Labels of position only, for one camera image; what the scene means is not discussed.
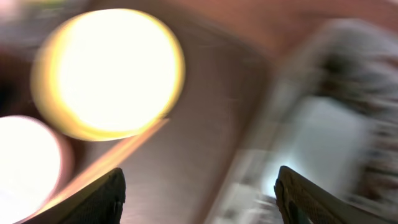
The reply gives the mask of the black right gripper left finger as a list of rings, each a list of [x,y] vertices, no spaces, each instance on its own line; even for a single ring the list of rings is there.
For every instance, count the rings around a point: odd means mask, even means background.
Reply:
[[[117,167],[24,224],[120,224],[125,201],[126,181]]]

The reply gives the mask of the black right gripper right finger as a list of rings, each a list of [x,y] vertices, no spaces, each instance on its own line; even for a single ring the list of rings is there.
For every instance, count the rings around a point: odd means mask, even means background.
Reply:
[[[287,166],[280,167],[274,192],[284,223],[392,223],[383,217],[345,203]]]

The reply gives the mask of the light blue bowl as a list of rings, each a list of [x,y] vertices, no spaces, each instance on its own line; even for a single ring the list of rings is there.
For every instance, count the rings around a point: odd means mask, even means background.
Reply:
[[[261,180],[273,197],[281,166],[287,166],[335,197],[343,198],[357,181],[368,136],[364,116],[339,102],[310,97],[288,117]]]

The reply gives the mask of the white bowl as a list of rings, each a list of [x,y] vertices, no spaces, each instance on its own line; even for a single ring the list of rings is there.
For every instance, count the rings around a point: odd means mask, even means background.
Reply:
[[[28,116],[1,118],[1,223],[37,213],[72,175],[71,145]]]

